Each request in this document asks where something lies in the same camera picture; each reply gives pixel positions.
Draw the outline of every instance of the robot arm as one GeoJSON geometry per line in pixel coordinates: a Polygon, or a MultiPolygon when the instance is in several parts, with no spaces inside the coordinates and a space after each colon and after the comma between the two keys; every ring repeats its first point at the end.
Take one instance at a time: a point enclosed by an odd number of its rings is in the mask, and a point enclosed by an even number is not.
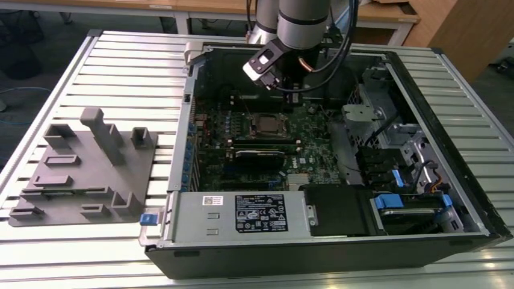
{"type": "Polygon", "coordinates": [[[340,66],[346,57],[344,50],[346,53],[350,50],[352,23],[357,23],[357,8],[358,0],[350,0],[353,13],[341,49],[329,65],[322,69],[313,69],[309,63],[318,60],[330,0],[261,0],[250,43],[266,45],[244,66],[252,80],[269,89],[293,92],[294,90],[285,86],[293,87],[302,83],[309,73],[325,70],[338,58],[337,66],[340,66]]]}

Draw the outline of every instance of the motherboard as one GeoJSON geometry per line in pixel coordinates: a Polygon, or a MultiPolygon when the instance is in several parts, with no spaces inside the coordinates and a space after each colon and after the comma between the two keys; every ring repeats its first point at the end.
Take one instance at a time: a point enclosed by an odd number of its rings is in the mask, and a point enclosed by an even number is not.
{"type": "Polygon", "coordinates": [[[334,111],[305,102],[289,113],[257,113],[241,96],[232,104],[198,102],[201,191],[341,183],[329,132],[334,111]]]}

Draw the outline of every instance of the blue latch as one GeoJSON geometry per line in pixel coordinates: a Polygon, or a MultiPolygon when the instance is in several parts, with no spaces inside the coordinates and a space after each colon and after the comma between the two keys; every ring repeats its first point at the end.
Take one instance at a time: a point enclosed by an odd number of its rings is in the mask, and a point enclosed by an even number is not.
{"type": "Polygon", "coordinates": [[[446,208],[453,206],[452,198],[448,194],[442,196],[442,202],[445,203],[446,208]]]}
{"type": "Polygon", "coordinates": [[[377,208],[392,209],[404,208],[404,202],[400,194],[382,194],[374,198],[377,208]]]}
{"type": "Polygon", "coordinates": [[[159,221],[159,215],[157,214],[142,214],[139,219],[139,225],[142,226],[157,226],[159,221]]]}
{"type": "Polygon", "coordinates": [[[394,178],[397,179],[397,185],[401,187],[405,187],[401,172],[398,170],[393,170],[394,178]]]}

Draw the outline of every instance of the open computer chassis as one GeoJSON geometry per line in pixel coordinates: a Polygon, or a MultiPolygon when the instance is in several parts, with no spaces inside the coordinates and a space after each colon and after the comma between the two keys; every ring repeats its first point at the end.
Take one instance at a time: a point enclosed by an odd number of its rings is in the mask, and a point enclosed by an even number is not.
{"type": "Polygon", "coordinates": [[[421,267],[512,238],[394,52],[353,50],[284,96],[241,70],[258,49],[204,43],[191,62],[146,247],[170,278],[421,267]]]}

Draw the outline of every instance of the metal slotted surface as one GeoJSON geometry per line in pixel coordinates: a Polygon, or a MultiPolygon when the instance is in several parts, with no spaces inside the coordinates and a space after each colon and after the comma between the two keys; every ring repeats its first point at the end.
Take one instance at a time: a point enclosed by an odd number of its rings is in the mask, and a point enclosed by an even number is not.
{"type": "MultiPolygon", "coordinates": [[[[58,84],[55,99],[51,97],[43,108],[47,113],[38,116],[2,175],[9,182],[0,195],[0,288],[446,288],[456,282],[471,288],[509,288],[514,282],[513,240],[420,269],[174,281],[145,255],[138,223],[34,228],[7,224],[10,208],[17,206],[46,149],[42,131],[50,123],[85,128],[78,118],[86,106],[102,107],[106,122],[115,123],[119,130],[147,126],[159,132],[146,205],[165,205],[186,82],[183,50],[193,40],[244,42],[237,38],[111,31],[85,42],[58,84]]],[[[444,64],[445,57],[422,48],[356,48],[397,51],[504,220],[514,226],[512,139],[450,64],[444,64]]],[[[159,227],[149,227],[147,235],[158,237],[159,231],[159,227]]]]}

